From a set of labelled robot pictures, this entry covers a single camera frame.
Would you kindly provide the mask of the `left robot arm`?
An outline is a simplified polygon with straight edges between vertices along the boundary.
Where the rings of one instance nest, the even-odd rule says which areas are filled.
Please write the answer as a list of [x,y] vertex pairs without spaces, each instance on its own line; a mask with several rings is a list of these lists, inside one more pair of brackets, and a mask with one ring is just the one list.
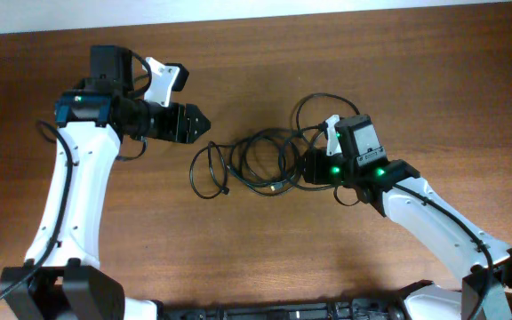
[[[138,61],[146,83],[137,87]],[[210,121],[172,101],[188,71],[140,59],[115,45],[91,48],[90,74],[64,92],[48,129],[56,143],[52,182],[36,236],[19,267],[0,277],[0,298],[19,319],[160,319],[158,300],[128,297],[100,270],[99,234],[108,178],[124,139],[190,144]]]

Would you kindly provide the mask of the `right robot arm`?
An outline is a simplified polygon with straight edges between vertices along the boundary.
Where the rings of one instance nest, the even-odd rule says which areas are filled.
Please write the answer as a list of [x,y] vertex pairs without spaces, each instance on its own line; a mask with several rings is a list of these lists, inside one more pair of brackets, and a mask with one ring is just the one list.
[[302,165],[312,185],[351,188],[418,239],[460,282],[459,291],[432,281],[403,288],[392,317],[512,319],[512,246],[488,234],[449,205],[404,160],[388,160],[368,115],[333,115],[316,125],[326,138]]

